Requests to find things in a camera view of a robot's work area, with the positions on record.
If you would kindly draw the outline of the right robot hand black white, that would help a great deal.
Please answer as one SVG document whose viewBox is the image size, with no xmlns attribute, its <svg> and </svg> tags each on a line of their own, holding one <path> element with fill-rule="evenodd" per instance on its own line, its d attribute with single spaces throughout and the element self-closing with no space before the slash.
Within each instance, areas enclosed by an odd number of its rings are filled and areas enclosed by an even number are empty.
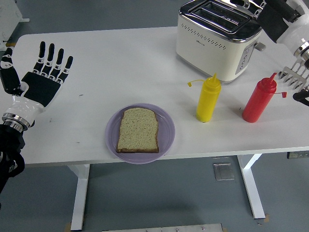
<svg viewBox="0 0 309 232">
<path fill-rule="evenodd" d="M 309 8 L 302 0 L 232 0 L 253 14 L 275 43 L 284 44 L 294 56 L 309 50 Z"/>
</svg>

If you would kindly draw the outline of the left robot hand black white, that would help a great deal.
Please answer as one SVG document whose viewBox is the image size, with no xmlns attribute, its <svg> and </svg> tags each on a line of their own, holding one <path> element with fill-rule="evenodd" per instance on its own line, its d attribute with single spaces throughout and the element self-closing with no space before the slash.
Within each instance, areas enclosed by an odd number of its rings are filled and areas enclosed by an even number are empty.
<svg viewBox="0 0 309 232">
<path fill-rule="evenodd" d="M 63 66 L 64 49 L 59 49 L 54 61 L 55 45 L 49 45 L 45 57 L 45 42 L 40 43 L 38 60 L 33 70 L 20 79 L 13 66 L 13 50 L 7 48 L 0 61 L 0 79 L 6 93 L 12 95 L 13 104 L 6 114 L 16 115 L 32 124 L 35 117 L 44 112 L 59 92 L 73 62 L 69 56 Z"/>
</svg>

